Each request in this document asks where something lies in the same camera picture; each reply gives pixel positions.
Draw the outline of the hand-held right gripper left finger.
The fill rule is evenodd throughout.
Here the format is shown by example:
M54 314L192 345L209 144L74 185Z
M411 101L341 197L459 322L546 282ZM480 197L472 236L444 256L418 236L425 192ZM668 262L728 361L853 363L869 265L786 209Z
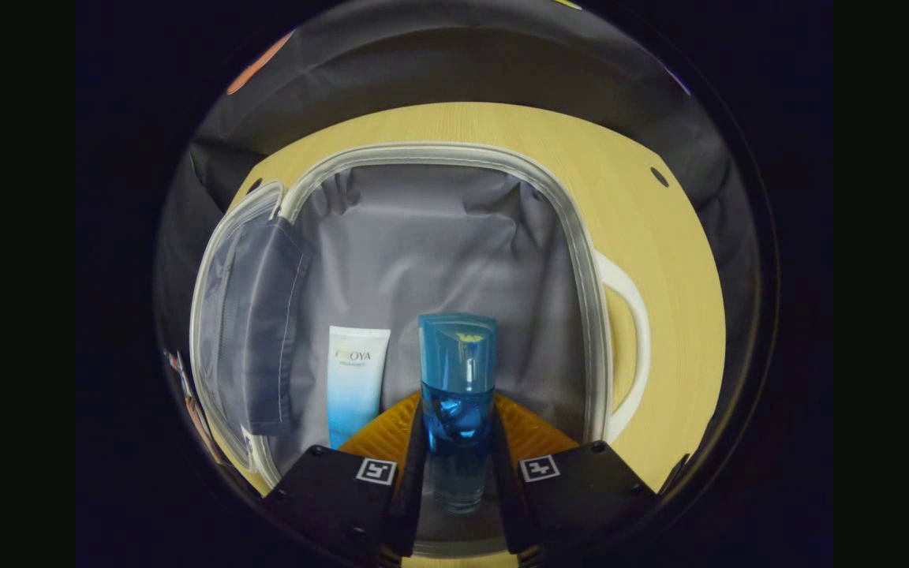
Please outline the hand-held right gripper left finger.
M264 514L314 567L400 567L413 554L427 436L413 393L338 449L310 446L264 496Z

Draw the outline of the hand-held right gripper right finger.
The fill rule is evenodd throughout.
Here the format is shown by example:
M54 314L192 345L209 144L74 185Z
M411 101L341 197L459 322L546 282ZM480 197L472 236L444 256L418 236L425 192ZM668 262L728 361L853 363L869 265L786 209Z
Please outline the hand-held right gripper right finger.
M581 567L638 539L660 496L609 443L578 443L500 393L495 411L493 473L520 567Z

